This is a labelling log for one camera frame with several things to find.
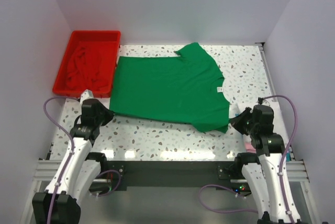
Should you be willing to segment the green t-shirt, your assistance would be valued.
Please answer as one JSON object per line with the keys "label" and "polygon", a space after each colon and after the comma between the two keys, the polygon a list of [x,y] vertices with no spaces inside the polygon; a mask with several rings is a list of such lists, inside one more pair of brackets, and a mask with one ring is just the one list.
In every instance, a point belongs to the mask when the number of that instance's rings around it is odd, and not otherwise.
{"label": "green t-shirt", "polygon": [[216,61],[197,42],[174,57],[119,58],[109,109],[116,114],[227,132],[230,103]]}

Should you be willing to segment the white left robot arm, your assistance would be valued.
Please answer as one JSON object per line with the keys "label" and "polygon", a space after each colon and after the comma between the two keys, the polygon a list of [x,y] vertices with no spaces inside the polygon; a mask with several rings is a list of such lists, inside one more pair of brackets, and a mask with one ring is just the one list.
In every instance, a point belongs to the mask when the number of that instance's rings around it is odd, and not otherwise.
{"label": "white left robot arm", "polygon": [[80,198],[93,180],[105,171],[106,155],[92,152],[100,128],[107,125],[114,113],[99,100],[81,97],[81,114],[70,131],[68,149],[52,180],[42,193],[32,198],[36,223],[79,223]]}

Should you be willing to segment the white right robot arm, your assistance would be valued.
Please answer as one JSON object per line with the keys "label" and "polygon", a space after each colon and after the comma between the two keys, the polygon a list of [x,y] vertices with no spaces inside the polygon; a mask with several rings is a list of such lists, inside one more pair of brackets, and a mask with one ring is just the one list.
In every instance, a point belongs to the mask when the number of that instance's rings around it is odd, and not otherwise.
{"label": "white right robot arm", "polygon": [[265,105],[247,107],[230,119],[231,126],[251,138],[255,153],[237,154],[234,165],[247,180],[254,197],[258,223],[301,223],[286,169],[286,150],[274,132],[274,111]]}

